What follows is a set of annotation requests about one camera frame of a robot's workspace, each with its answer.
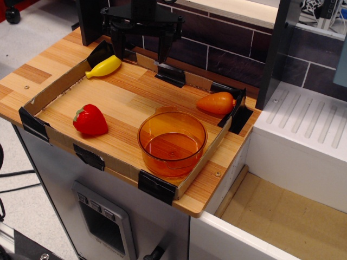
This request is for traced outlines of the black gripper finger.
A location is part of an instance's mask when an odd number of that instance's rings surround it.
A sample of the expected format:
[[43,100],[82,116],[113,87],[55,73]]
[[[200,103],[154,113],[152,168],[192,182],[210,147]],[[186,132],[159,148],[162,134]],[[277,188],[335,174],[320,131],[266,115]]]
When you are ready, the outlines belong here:
[[125,35],[122,30],[118,28],[111,28],[111,41],[114,54],[117,58],[122,60],[125,51]]
[[171,46],[174,40],[174,34],[172,32],[165,32],[159,37],[158,46],[158,62],[163,63],[169,56]]

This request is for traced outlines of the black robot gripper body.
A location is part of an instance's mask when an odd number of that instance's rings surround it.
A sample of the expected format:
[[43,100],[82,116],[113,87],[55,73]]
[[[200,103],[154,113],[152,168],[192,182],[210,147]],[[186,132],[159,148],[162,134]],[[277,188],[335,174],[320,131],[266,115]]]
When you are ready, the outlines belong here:
[[184,18],[156,1],[130,1],[128,4],[101,9],[103,28],[114,41],[127,35],[142,35],[171,39],[182,37]]

